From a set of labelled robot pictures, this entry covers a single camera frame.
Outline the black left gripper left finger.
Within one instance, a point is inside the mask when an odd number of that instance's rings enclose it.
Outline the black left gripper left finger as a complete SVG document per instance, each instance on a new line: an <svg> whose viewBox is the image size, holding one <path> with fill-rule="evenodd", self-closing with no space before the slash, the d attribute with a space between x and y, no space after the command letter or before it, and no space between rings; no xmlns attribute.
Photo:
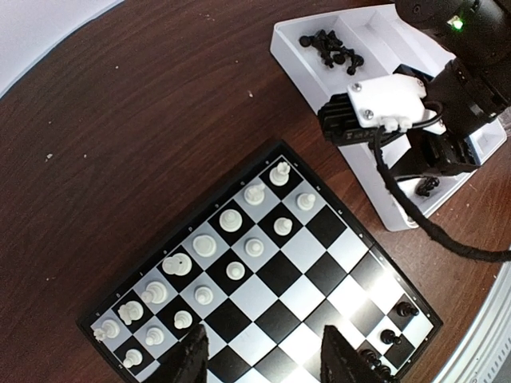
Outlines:
<svg viewBox="0 0 511 383"><path fill-rule="evenodd" d="M206 382L208 371L208 336L202 324L197 325L171 351L170 356L149 377L152 383Z"/></svg>

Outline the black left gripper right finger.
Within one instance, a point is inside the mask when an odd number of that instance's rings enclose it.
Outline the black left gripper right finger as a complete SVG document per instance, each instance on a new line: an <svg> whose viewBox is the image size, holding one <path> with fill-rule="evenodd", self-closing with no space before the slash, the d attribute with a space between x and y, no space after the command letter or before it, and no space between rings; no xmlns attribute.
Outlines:
<svg viewBox="0 0 511 383"><path fill-rule="evenodd" d="M382 379L352 348L335 326L325 325L320 353L322 383L382 383Z"/></svg>

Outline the black chess piece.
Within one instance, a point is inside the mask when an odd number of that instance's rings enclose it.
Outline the black chess piece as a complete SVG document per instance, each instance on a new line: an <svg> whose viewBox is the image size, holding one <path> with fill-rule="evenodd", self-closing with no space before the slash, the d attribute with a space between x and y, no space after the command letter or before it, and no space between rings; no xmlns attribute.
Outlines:
<svg viewBox="0 0 511 383"><path fill-rule="evenodd" d="M360 355L381 378L389 380L393 377L390 367L384 365L372 349L365 349Z"/></svg>
<svg viewBox="0 0 511 383"><path fill-rule="evenodd" d="M380 340L386 345L400 345L402 343L402 339L390 329L386 329L381 332Z"/></svg>

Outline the black chess pawn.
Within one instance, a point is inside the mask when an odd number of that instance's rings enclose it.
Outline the black chess pawn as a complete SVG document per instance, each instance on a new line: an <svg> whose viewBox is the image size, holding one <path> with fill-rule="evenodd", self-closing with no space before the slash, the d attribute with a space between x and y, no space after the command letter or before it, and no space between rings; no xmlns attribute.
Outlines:
<svg viewBox="0 0 511 383"><path fill-rule="evenodd" d="M402 318L408 318L411 316L419 315L419 309L409 302L400 302L396 306L396 312L397 312L398 316L400 316Z"/></svg>

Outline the black white chess board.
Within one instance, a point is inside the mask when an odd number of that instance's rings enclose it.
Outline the black white chess board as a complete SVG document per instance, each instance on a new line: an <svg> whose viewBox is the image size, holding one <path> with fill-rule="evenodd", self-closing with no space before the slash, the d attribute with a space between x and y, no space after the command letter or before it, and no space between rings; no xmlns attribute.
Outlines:
<svg viewBox="0 0 511 383"><path fill-rule="evenodd" d="M210 382L317 382L334 326L400 382L442 320L285 142L245 164L80 319L126 382L150 382L196 326Z"/></svg>

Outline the white plastic compartment tray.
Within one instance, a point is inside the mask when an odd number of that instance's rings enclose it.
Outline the white plastic compartment tray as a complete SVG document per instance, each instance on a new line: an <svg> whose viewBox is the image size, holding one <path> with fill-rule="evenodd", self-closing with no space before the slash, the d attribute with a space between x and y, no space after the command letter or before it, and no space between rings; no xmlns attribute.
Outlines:
<svg viewBox="0 0 511 383"><path fill-rule="evenodd" d="M507 1L398 1L275 24L271 53L389 231L415 228L373 154L430 216L504 143Z"/></svg>

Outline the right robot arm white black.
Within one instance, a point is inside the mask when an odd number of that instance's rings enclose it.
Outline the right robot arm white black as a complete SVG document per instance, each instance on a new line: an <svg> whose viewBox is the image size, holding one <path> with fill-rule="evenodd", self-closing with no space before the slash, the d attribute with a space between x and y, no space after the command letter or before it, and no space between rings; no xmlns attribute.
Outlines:
<svg viewBox="0 0 511 383"><path fill-rule="evenodd" d="M398 16L455 58L426 83L442 104L446 132L409 131L410 149L391 168L397 180L456 176L481 166L469 136L510 106L508 1L396 1Z"/></svg>

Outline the white chess pieces row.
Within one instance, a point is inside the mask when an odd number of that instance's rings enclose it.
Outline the white chess pieces row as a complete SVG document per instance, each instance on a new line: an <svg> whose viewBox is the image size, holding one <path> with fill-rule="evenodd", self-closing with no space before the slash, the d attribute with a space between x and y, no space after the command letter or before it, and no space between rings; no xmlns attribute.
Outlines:
<svg viewBox="0 0 511 383"><path fill-rule="evenodd" d="M311 232L324 205L280 158L165 246L95 313L88 333L144 381L202 324L218 381L288 381L320 347L306 318L324 296L307 273L325 252Z"/></svg>

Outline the black chess bishop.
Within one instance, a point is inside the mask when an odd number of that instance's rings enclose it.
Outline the black chess bishop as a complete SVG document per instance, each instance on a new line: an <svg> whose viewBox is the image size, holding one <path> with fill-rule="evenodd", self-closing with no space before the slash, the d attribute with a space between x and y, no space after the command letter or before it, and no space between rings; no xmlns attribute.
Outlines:
<svg viewBox="0 0 511 383"><path fill-rule="evenodd" d="M437 177L424 177L415 188L415 194L422 197L429 197L431 192L437 188L440 180Z"/></svg>

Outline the black chess pieces pile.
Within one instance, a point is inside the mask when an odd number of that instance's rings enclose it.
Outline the black chess pieces pile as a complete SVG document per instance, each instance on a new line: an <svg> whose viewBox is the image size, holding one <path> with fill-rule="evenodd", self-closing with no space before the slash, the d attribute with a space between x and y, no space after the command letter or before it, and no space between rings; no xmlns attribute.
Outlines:
<svg viewBox="0 0 511 383"><path fill-rule="evenodd" d="M347 66L347 74L354 76L359 67L365 64L365 59L354 49L344 45L334 30L327 32L319 30L313 35L303 35L299 38L299 44L303 48L313 47L319 53L322 63L333 69L335 65L344 65L347 60L350 64Z"/></svg>

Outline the front aluminium rail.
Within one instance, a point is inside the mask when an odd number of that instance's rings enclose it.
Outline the front aluminium rail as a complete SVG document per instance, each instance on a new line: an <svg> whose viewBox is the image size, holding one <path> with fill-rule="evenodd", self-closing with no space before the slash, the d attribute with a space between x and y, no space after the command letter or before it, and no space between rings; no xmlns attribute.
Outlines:
<svg viewBox="0 0 511 383"><path fill-rule="evenodd" d="M510 264L504 263L461 343L435 382L492 382L510 356Z"/></svg>

